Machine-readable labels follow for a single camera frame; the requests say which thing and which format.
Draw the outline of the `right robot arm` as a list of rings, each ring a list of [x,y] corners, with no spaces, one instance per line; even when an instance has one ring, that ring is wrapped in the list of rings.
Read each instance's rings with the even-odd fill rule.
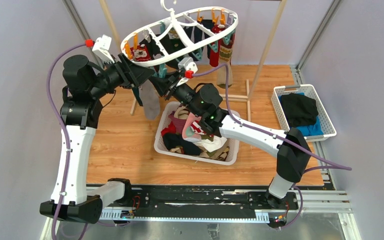
[[[169,78],[152,76],[149,80],[161,97],[175,98],[200,117],[198,125],[205,133],[241,141],[275,157],[276,174],[260,201],[272,209],[286,202],[287,192],[301,181],[312,154],[299,130],[272,129],[239,119],[220,107],[223,98],[211,83],[203,83],[196,90],[186,83],[180,84],[177,74]]]

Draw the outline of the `pink sock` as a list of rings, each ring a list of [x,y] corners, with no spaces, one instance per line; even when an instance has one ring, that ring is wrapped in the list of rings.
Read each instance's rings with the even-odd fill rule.
[[[195,144],[200,142],[201,140],[210,140],[210,141],[214,140],[214,136],[212,134],[207,134],[207,133],[205,135],[195,134],[192,128],[190,127],[193,121],[198,121],[198,124],[199,124],[201,118],[202,118],[201,116],[196,116],[193,113],[190,113],[188,115],[188,118],[186,119],[185,125],[181,133],[182,138],[185,141]]]

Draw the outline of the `grey sock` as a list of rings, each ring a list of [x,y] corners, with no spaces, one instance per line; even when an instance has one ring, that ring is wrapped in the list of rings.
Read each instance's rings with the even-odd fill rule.
[[[145,117],[148,120],[155,120],[160,114],[161,107],[159,102],[159,95],[157,94],[153,84],[147,80],[140,89],[139,96],[142,100]]]

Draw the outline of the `dark teal sock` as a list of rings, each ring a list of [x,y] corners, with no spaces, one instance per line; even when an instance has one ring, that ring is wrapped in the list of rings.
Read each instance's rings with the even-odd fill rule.
[[[142,107],[142,106],[143,106],[143,101],[142,101],[142,99],[141,99],[141,97],[140,97],[141,88],[140,88],[140,87],[137,87],[137,86],[136,86],[136,87],[133,87],[133,88],[132,88],[132,92],[133,92],[133,95],[134,95],[134,97],[135,97],[135,99],[136,99],[138,105],[139,105],[140,107]]]

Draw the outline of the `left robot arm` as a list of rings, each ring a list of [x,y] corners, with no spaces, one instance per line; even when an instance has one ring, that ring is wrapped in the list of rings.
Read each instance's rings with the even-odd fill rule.
[[[58,175],[48,201],[42,202],[40,214],[60,221],[95,224],[103,209],[117,202],[125,207],[134,199],[128,179],[112,178],[92,191],[87,191],[87,169],[90,149],[96,135],[101,98],[118,87],[138,87],[153,75],[153,70],[119,60],[101,68],[84,55],[73,55],[63,63],[63,104],[57,111],[61,122],[62,146]]]

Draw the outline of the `white round clip hanger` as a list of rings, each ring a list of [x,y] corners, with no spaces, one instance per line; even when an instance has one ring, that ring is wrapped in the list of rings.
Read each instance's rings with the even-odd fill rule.
[[[150,60],[146,62],[135,61],[136,64],[142,67],[153,67],[156,65],[165,64],[192,51],[203,48],[205,46],[209,46],[211,43],[216,42],[217,40],[223,40],[225,44],[228,44],[231,35],[235,33],[236,27],[239,24],[239,17],[236,12],[219,6],[199,7],[176,14],[173,8],[166,7],[164,0],[160,1],[160,5],[165,11],[169,12],[169,17],[137,29],[136,31],[126,36],[119,44],[121,52],[132,60],[133,56],[131,53],[129,40],[133,39],[135,48],[138,45],[137,34],[144,33],[145,37],[151,36],[151,39],[155,41],[162,55],[156,60]],[[205,28],[201,24],[202,20],[200,17],[200,13],[205,11],[211,12],[212,22],[214,25],[225,25],[225,29],[220,33],[212,33],[210,29]],[[208,37],[202,39],[202,41],[199,41],[198,43],[193,43],[193,41],[188,38],[187,34],[183,30],[184,27],[198,27],[203,31],[204,34],[208,35]],[[174,53],[168,53],[161,43],[161,39],[165,37],[171,29],[175,29],[178,37],[185,45],[184,49]]]

